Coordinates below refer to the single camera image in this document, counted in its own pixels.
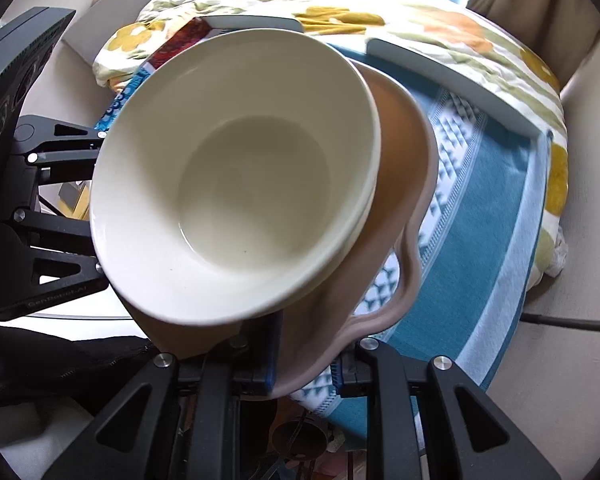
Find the metal screw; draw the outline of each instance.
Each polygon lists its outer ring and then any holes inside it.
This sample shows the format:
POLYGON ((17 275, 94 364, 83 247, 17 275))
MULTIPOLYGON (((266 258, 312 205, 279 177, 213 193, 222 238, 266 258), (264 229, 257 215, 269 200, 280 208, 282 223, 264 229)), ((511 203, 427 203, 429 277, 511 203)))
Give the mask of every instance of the metal screw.
POLYGON ((16 209, 16 211, 13 213, 13 219, 16 222, 22 222, 24 220, 24 216, 25 216, 25 212, 24 209, 16 209))
POLYGON ((378 339, 374 339, 372 337, 365 337, 360 340, 360 346, 365 350, 375 350, 380 346, 378 339))
POLYGON ((439 355, 433 359, 433 365, 438 370, 449 370, 452 367, 453 361, 449 359, 446 355, 439 355))
POLYGON ((173 355, 163 353, 154 357, 154 365, 158 368, 169 368, 173 364, 173 355))
POLYGON ((245 348, 249 344, 249 340, 243 336, 242 334, 234 335, 231 339, 229 339, 229 346, 231 348, 235 348, 239 350, 240 348, 245 348))

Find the blue patterned fabric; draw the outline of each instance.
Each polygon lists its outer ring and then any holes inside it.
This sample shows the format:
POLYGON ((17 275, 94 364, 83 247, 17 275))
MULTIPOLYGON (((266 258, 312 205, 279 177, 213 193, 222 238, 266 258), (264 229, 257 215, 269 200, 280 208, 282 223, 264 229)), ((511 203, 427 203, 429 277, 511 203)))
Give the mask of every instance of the blue patterned fabric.
MULTIPOLYGON (((407 316, 376 337, 407 356, 428 360, 447 355, 487 389, 517 325, 533 263, 548 138, 521 137, 421 75, 339 50, 387 73, 411 92, 431 121, 440 156, 436 190, 418 238, 422 288, 407 316)), ((140 69, 96 129, 109 129, 152 72, 150 66, 140 69)), ((399 277, 399 262, 391 253, 355 314, 382 308, 399 277)), ((366 400, 337 396, 329 369, 291 397, 342 427, 349 447, 364 443, 366 400)), ((419 438, 423 446, 421 433, 419 438)))

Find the white bowl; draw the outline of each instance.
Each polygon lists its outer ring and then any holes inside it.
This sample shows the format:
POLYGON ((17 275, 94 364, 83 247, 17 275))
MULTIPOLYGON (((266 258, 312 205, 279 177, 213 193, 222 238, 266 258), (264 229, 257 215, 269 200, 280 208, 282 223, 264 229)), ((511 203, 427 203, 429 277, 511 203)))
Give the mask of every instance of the white bowl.
POLYGON ((91 188, 96 254, 149 316, 254 317, 352 244, 379 160, 376 105, 344 56, 284 30, 218 36, 165 63, 109 131, 91 188))

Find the bowl bottom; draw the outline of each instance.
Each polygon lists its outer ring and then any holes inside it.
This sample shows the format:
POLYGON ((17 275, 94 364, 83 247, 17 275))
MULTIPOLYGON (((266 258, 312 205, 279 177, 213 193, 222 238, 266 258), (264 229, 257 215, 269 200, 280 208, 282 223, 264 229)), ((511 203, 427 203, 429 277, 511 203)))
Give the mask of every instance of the bowl bottom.
POLYGON ((199 256, 228 270, 292 263, 324 233, 330 189, 324 152, 306 130, 240 118, 193 153, 178 191, 180 230, 199 256))

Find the brown cup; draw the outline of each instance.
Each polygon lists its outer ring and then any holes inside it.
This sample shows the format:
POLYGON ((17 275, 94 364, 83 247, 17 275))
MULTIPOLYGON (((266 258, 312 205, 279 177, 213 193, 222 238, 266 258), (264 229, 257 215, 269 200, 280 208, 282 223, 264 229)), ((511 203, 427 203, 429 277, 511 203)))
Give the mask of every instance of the brown cup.
MULTIPOLYGON (((360 236, 340 265, 305 297, 283 309, 272 398, 305 386, 352 341, 394 325, 408 312, 420 288, 418 230, 436 186, 435 136, 426 115, 399 83, 353 63, 369 85, 380 115, 376 193, 360 236), (397 290, 380 310, 353 316, 392 246, 400 263, 397 290)), ((121 300, 154 344, 179 358, 207 352, 240 330, 241 322, 205 327, 166 323, 121 300)))

